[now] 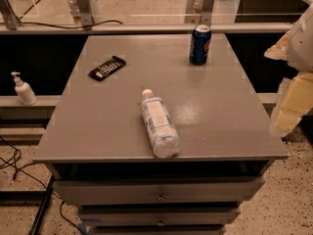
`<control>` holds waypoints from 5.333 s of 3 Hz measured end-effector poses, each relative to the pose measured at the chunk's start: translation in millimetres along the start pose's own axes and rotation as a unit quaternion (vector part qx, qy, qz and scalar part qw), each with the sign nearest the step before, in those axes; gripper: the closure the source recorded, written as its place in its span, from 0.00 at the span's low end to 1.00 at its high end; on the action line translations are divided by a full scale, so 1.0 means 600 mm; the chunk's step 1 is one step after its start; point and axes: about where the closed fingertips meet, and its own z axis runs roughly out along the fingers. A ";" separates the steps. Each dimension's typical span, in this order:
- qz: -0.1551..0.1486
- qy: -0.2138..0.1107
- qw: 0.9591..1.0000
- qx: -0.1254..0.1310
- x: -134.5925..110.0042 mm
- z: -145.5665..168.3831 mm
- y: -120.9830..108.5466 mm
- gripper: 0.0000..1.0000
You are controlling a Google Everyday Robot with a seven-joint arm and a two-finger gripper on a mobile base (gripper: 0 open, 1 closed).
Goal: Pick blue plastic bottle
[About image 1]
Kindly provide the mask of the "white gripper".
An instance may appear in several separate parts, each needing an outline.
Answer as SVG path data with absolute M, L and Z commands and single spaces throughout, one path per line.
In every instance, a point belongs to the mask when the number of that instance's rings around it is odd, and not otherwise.
M 269 132 L 285 137 L 313 109 L 313 4 L 264 56 L 283 61 L 288 57 L 288 64 L 299 71 L 293 79 L 281 82 L 271 114 Z

